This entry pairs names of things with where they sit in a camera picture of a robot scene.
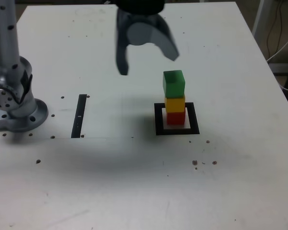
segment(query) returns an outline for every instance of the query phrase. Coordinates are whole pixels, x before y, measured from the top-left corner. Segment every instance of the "yellow cube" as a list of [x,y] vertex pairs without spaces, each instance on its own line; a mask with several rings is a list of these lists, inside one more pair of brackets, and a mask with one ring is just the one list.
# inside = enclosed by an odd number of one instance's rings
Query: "yellow cube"
[[184,112],[186,98],[165,98],[165,109],[167,113]]

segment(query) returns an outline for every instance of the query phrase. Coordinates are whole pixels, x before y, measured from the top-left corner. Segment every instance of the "green cube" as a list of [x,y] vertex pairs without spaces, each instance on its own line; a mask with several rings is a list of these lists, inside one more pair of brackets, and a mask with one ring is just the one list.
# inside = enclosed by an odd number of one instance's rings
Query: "green cube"
[[181,70],[163,72],[163,90],[166,98],[183,97],[185,84]]

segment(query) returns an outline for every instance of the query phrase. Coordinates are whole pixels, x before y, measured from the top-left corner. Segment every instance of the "red cube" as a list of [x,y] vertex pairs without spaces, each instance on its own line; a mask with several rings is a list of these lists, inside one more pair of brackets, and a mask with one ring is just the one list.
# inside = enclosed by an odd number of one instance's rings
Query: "red cube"
[[167,113],[167,124],[172,126],[184,125],[186,118],[186,109],[180,113]]

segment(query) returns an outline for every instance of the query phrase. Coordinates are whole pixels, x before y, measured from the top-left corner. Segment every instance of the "white table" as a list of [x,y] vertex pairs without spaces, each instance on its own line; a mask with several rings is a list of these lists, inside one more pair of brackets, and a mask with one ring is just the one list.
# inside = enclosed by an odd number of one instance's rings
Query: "white table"
[[[288,103],[237,5],[170,4],[161,15],[180,57],[131,46],[120,76],[115,6],[25,10],[20,53],[55,117],[0,132],[0,230],[288,230]],[[173,69],[199,135],[155,136]],[[85,137],[71,139],[82,93]]]

